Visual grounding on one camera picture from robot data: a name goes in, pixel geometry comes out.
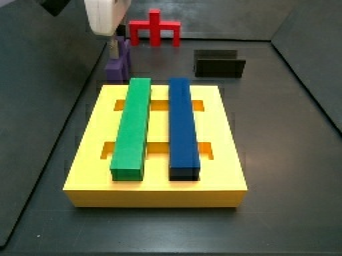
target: yellow base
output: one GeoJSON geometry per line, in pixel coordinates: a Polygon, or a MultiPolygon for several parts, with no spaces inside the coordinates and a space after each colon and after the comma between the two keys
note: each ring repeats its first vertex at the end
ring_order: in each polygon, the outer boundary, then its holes
{"type": "Polygon", "coordinates": [[[200,180],[168,181],[168,86],[154,85],[143,181],[112,181],[110,162],[128,86],[104,85],[64,192],[76,207],[236,207],[247,192],[216,86],[191,86],[200,180]]]}

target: red object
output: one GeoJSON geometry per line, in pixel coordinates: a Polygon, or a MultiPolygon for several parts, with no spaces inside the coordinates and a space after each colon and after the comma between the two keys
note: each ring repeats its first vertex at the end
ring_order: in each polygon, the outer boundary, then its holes
{"type": "Polygon", "coordinates": [[[132,20],[130,21],[130,34],[131,34],[131,45],[139,45],[138,32],[142,29],[150,30],[150,44],[151,46],[160,46],[160,31],[174,31],[174,47],[179,47],[180,44],[180,22],[179,21],[160,21],[160,10],[150,10],[150,20],[132,20]]]}

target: green bar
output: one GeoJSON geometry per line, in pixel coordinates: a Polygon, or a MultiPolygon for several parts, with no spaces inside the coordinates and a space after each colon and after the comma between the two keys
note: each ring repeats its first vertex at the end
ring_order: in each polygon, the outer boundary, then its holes
{"type": "Polygon", "coordinates": [[[151,79],[132,78],[110,167],[112,180],[143,180],[150,100],[151,79]]]}

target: gray floor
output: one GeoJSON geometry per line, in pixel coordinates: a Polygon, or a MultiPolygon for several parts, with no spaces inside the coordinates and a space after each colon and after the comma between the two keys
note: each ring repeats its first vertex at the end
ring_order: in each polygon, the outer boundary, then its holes
{"type": "Polygon", "coordinates": [[[194,49],[236,49],[242,79],[216,80],[248,184],[234,209],[76,209],[61,187],[104,80],[68,121],[7,253],[342,253],[342,141],[270,43],[182,41],[132,49],[134,75],[187,76],[194,49]]]}

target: blue block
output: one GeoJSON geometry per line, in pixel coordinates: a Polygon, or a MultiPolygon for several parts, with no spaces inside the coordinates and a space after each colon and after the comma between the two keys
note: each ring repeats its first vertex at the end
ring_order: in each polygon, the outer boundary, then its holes
{"type": "Polygon", "coordinates": [[[170,180],[199,179],[199,152],[187,78],[168,81],[170,180]]]}

